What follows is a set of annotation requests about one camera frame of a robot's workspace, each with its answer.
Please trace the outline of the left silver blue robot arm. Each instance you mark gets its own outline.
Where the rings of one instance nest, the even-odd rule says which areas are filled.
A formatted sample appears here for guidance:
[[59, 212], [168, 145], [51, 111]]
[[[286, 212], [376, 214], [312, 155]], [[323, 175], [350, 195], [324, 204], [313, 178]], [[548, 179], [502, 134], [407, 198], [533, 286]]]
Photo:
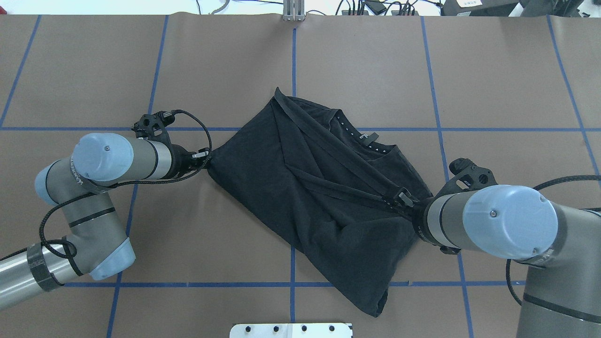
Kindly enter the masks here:
[[39, 242], [1, 259], [1, 309], [83, 275], [100, 281], [130, 267], [136, 255], [109, 191], [188, 179], [204, 169], [211, 152], [189, 152], [170, 143], [166, 132], [157, 138], [83, 136], [71, 156], [36, 177], [36, 192], [52, 209], [39, 225]]

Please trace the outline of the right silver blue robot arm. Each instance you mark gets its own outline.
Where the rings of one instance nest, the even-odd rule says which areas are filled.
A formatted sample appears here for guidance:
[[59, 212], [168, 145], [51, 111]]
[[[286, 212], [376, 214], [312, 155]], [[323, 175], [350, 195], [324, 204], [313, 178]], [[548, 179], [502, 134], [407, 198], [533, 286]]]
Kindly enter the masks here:
[[600, 212], [575, 209], [518, 185], [447, 192], [418, 201], [385, 196], [417, 235], [442, 252], [483, 252], [528, 266], [516, 336], [598, 338]]

